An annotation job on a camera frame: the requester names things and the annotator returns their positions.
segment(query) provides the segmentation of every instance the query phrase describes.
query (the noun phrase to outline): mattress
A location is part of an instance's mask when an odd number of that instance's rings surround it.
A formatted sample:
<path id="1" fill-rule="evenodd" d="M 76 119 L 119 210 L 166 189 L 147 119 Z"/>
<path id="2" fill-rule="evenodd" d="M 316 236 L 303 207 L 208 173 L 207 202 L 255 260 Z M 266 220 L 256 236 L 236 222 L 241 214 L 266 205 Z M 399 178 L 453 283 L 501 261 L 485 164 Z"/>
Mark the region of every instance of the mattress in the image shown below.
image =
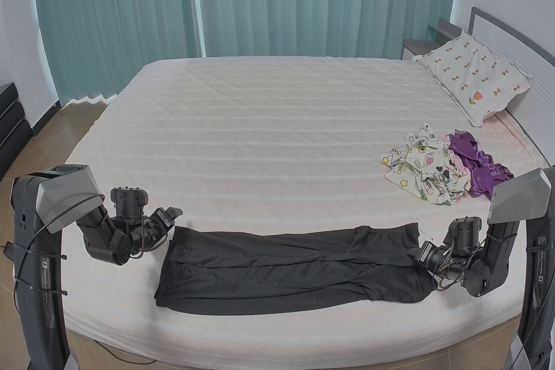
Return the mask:
<path id="1" fill-rule="evenodd" d="M 485 221 L 489 200 L 435 206 L 384 178 L 380 158 L 427 123 L 469 130 L 520 175 L 545 162 L 505 112 L 474 128 L 418 63 L 251 57 L 161 60 L 107 107 L 68 163 L 88 164 L 101 191 L 141 187 L 145 213 L 183 209 L 177 224 L 259 235 L 420 224 L 439 245 L 461 216 Z M 114 209 L 106 202 L 110 215 Z M 481 239 L 486 229 L 482 229 Z M 63 234 L 66 327 L 183 366 L 314 369 L 418 356 L 521 310 L 522 224 L 505 284 L 480 298 L 454 286 L 418 304 L 358 301 L 260 316 L 199 316 L 153 298 L 167 244 L 117 267 L 91 259 L 73 224 Z"/>

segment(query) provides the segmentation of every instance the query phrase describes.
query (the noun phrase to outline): fitted sheet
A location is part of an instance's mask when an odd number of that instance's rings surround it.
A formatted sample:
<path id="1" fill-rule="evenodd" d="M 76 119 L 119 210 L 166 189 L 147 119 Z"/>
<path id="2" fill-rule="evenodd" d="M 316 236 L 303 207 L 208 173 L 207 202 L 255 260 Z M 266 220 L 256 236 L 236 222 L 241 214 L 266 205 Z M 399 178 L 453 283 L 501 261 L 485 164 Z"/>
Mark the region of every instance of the fitted sheet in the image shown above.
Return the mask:
<path id="1" fill-rule="evenodd" d="M 468 193 L 421 201 L 384 178 L 381 155 L 421 122 L 469 130 L 515 175 L 545 166 L 506 112 L 474 128 L 413 61 L 311 57 L 161 60 L 107 107 L 68 163 L 88 164 L 101 191 L 145 189 L 183 209 L 177 224 L 259 235 L 418 222 L 439 245 L 449 223 L 489 210 Z M 106 202 L 110 215 L 114 209 Z M 481 239 L 486 228 L 482 229 Z M 66 327 L 130 352 L 212 369 L 309 369 L 418 356 L 517 316 L 525 275 L 521 226 L 505 284 L 481 298 L 454 286 L 417 304 L 358 301 L 258 316 L 200 316 L 156 306 L 167 243 L 117 267 L 91 259 L 64 230 Z"/>

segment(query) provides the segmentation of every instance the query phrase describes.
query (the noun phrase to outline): black pants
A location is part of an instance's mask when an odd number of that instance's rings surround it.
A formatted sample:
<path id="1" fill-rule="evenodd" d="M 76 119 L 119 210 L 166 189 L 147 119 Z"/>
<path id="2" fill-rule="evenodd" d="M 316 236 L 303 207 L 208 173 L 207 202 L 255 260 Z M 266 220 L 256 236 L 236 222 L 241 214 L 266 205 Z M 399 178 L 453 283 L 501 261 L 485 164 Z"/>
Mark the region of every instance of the black pants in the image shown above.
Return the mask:
<path id="1" fill-rule="evenodd" d="M 435 280 L 407 253 L 418 224 L 257 236 L 176 227 L 156 305 L 199 315 L 261 315 L 361 299 L 419 302 Z"/>

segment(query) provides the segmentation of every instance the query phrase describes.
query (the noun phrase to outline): pillowcase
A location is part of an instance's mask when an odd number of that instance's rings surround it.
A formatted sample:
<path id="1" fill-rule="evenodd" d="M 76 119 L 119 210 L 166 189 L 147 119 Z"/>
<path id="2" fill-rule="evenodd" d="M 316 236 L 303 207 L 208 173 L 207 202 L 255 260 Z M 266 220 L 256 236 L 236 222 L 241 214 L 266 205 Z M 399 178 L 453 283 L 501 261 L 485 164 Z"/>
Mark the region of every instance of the pillowcase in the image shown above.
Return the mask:
<path id="1" fill-rule="evenodd" d="M 442 47 L 412 59 L 430 72 L 474 126 L 530 88 L 511 60 L 494 54 L 464 30 Z"/>

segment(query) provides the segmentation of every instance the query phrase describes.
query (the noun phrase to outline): white bed sheet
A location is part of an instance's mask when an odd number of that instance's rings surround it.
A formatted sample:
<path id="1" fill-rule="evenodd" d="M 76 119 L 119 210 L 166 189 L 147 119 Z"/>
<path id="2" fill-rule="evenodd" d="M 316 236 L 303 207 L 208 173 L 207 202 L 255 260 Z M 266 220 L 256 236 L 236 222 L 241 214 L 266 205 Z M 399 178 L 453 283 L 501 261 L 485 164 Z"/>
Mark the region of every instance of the white bed sheet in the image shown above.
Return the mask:
<path id="1" fill-rule="evenodd" d="M 505 112 L 474 128 L 418 63 L 257 57 L 163 60 L 108 106 L 68 163 L 88 164 L 101 191 L 138 186 L 145 213 L 175 206 L 177 224 L 260 235 L 418 222 L 440 244 L 452 219 L 485 221 L 485 196 L 430 205 L 383 177 L 383 153 L 427 122 L 470 130 L 516 175 L 545 166 Z M 106 207 L 111 215 L 110 202 Z M 482 229 L 481 238 L 486 228 Z M 123 267 L 91 259 L 64 231 L 66 326 L 164 362 L 212 369 L 367 365 L 435 351 L 516 316 L 524 226 L 505 284 L 474 298 L 455 286 L 418 304 L 360 301 L 263 316 L 198 316 L 153 298 L 167 244 Z M 428 239 L 421 234 L 420 241 Z"/>

